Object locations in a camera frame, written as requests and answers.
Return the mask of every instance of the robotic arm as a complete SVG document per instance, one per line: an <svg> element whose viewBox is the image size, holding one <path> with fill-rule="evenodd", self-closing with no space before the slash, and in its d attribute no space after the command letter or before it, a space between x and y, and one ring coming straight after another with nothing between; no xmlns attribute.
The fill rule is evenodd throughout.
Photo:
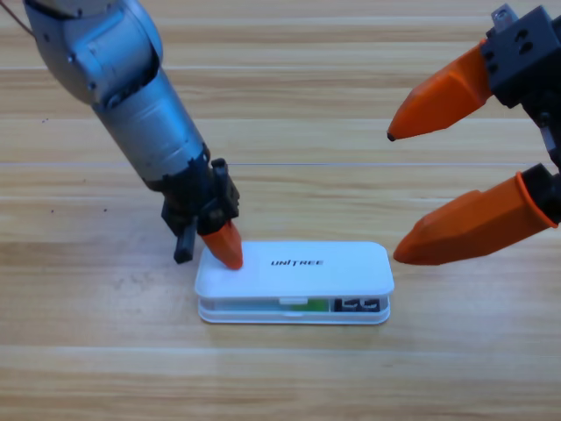
<svg viewBox="0 0 561 421"><path fill-rule="evenodd" d="M146 187L164 196L175 261L192 260L198 234L224 265L241 268L231 222L239 193L168 80L146 10L137 0L25 0L25 11L51 74L91 106Z"/></svg>
<svg viewBox="0 0 561 421"><path fill-rule="evenodd" d="M495 96L521 105L561 169L561 17L543 7L522 18L504 4L486 38L409 94L388 138L450 127ZM397 261L441 265L489 255L561 222L561 175L542 164L488 191L468 192L419 220L394 252Z"/></svg>

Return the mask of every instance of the cable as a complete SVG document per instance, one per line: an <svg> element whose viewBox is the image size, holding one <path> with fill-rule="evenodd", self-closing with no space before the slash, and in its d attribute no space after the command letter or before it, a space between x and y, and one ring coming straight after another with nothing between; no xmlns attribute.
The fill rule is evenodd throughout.
<svg viewBox="0 0 561 421"><path fill-rule="evenodd" d="M20 25L22 28L24 28L24 30L29 33L32 37L35 38L35 35L33 35L33 31L29 28L29 26L27 26L26 24L24 24L19 18L18 16L16 16L16 14L11 11L11 9L4 4L4 0L0 0L0 6L2 6L4 8L5 11L8 12L8 14L18 23L18 25Z"/></svg>

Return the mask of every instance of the wood grain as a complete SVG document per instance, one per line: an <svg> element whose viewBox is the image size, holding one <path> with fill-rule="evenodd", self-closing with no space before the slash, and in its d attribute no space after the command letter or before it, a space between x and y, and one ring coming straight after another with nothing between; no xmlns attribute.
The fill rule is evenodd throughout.
<svg viewBox="0 0 561 421"><path fill-rule="evenodd" d="M245 239L372 240L391 255L454 197L554 170L523 110L493 99L448 130L386 139L409 91L499 4L143 3L181 99L231 164ZM200 242L175 265L161 196L4 13L0 37L1 421L561 419L557 230L441 267L392 260L381 326L205 324Z"/></svg>

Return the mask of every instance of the box lid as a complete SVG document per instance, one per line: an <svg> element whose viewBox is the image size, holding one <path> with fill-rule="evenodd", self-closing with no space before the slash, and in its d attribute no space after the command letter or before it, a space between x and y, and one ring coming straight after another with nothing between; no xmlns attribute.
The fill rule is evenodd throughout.
<svg viewBox="0 0 561 421"><path fill-rule="evenodd" d="M205 299L377 297L394 290L386 249L366 241L244 241L230 270L205 248L196 294Z"/></svg>

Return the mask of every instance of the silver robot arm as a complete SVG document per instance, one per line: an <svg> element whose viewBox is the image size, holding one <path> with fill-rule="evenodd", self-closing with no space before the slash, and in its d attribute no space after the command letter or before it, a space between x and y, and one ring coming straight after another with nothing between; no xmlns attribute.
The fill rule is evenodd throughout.
<svg viewBox="0 0 561 421"><path fill-rule="evenodd" d="M91 106L146 186L165 197L175 260L192 259L195 233L230 268L241 267L231 223L239 193L209 149L161 66L158 30L136 0L25 0L51 74Z"/></svg>

